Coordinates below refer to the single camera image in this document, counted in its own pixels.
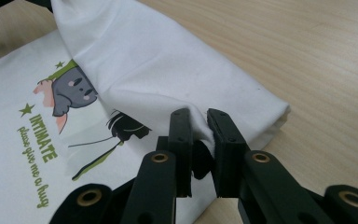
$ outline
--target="printed graphic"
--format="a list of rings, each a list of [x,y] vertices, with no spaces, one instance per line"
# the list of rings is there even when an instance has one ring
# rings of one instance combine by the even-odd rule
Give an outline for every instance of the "printed graphic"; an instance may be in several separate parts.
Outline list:
[[[19,110],[22,114],[21,117],[24,117],[25,114],[32,114],[32,108],[34,105],[26,105],[23,109]]]
[[[34,89],[34,94],[44,94],[43,106],[52,107],[52,116],[56,118],[59,133],[65,128],[67,120],[70,118],[71,109],[80,109],[91,105],[98,100],[98,92],[94,89],[82,69],[71,60],[67,65],[64,62],[55,64],[58,70],[53,75],[40,81]],[[26,105],[20,110],[22,115],[29,113],[33,106]],[[110,132],[111,137],[98,139],[93,142],[71,145],[69,147],[80,147],[85,145],[95,145],[112,138],[118,138],[119,142],[109,148],[101,156],[85,164],[74,176],[73,180],[78,180],[83,174],[101,164],[124,142],[129,141],[133,135],[142,139],[147,136],[150,129],[140,122],[132,119],[124,113],[113,111],[111,119],[106,121],[106,131]]]

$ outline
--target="folded t-shirt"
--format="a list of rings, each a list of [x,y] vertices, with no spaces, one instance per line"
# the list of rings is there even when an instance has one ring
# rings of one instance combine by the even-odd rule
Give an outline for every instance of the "folded t-shirt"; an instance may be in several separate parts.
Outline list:
[[[0,59],[0,223],[49,223],[88,183],[115,189],[186,107],[213,154],[206,111],[227,112],[262,149],[289,106],[176,22],[135,1],[52,1],[59,31]],[[210,175],[177,200],[191,223],[215,197]]]

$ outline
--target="cartoon ear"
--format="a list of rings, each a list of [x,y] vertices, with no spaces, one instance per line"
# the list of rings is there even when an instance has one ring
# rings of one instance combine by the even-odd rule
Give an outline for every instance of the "cartoon ear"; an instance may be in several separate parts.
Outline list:
[[[62,96],[62,95],[54,95],[54,117],[61,117],[62,115],[68,113],[69,106],[71,106],[71,101]]]

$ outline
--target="wood grain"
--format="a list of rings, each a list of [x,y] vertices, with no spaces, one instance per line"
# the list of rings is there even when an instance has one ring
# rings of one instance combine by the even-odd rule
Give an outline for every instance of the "wood grain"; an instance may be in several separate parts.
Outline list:
[[[142,2],[290,103],[266,151],[303,187],[358,188],[358,0]],[[2,8],[0,57],[55,27],[48,11],[23,1]],[[196,223],[241,223],[236,200],[216,200]]]

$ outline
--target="wooden table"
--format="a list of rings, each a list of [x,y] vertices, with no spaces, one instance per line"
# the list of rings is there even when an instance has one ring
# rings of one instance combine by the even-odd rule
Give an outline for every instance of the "wooden table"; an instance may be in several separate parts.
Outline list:
[[[142,0],[290,103],[266,147],[305,188],[358,188],[358,0]],[[56,29],[44,8],[0,8],[0,57]],[[197,223],[241,223],[218,199]]]

